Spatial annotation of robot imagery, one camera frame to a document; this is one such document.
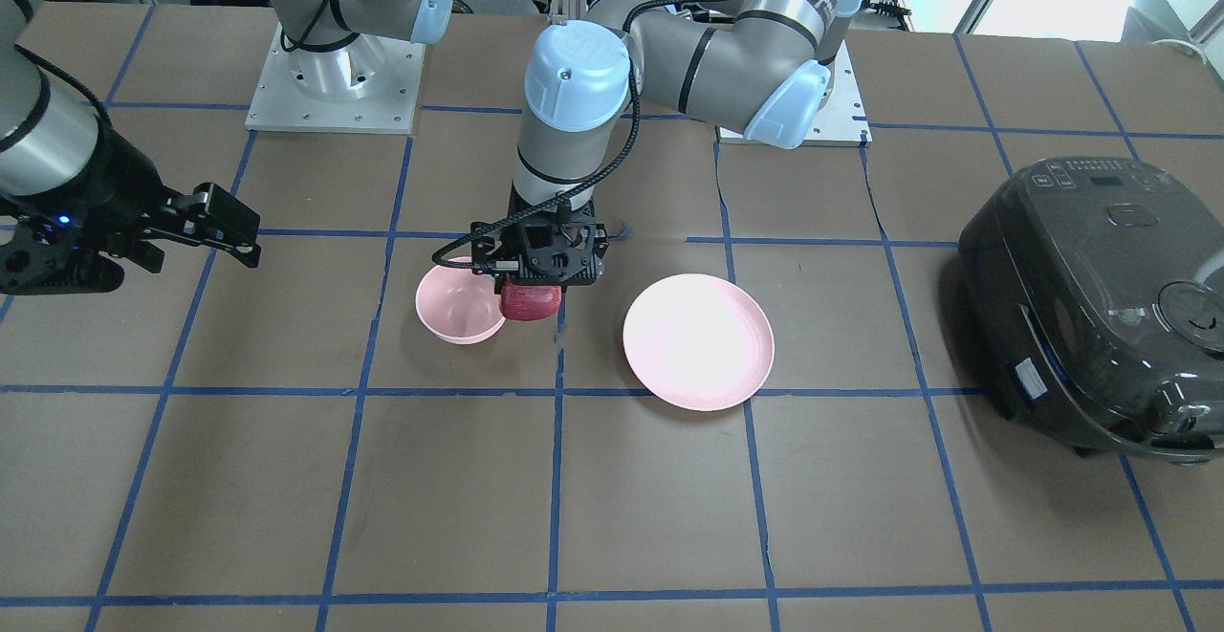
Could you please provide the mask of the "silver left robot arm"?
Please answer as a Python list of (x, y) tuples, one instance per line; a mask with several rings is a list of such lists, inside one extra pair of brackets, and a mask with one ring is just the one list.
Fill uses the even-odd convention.
[(525, 107), (506, 218), (472, 223), (439, 266), (515, 285), (589, 285), (607, 234), (594, 187), (628, 158), (655, 103), (752, 142), (793, 149), (835, 83), (860, 0), (594, 0), (542, 32), (523, 78)]

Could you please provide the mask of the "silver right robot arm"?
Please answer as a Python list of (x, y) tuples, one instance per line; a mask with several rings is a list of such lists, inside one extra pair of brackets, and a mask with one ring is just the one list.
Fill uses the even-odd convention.
[[(158, 273), (159, 241), (209, 246), (253, 269), (261, 219), (226, 187), (188, 194), (115, 130), (102, 100), (20, 34), (43, 0), (2, 0), (2, 293), (99, 294), (127, 260)], [(248, 111), (262, 131), (406, 134), (424, 48), (453, 0), (271, 0), (278, 31)]]

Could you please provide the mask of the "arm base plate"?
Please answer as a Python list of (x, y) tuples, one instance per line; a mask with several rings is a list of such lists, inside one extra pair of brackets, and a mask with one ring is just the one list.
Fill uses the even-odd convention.
[(330, 53), (288, 53), (282, 31), (251, 97), (245, 126), (258, 132), (379, 134), (414, 130), (426, 47), (359, 36)]
[(871, 145), (848, 45), (838, 47), (829, 67), (814, 61), (800, 65), (743, 131), (717, 127), (716, 135), (723, 145), (774, 145), (782, 149), (800, 145)]

